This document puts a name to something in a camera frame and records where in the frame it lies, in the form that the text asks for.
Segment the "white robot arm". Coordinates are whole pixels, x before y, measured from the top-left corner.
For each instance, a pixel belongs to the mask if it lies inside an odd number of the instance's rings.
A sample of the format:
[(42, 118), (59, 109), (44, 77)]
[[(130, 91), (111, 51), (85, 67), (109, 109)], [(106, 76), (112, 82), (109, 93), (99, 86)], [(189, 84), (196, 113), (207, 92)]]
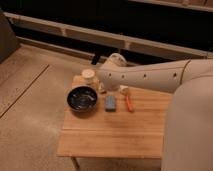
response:
[(128, 67), (114, 53), (97, 75), (108, 89), (125, 85), (172, 95), (161, 171), (213, 171), (213, 59)]

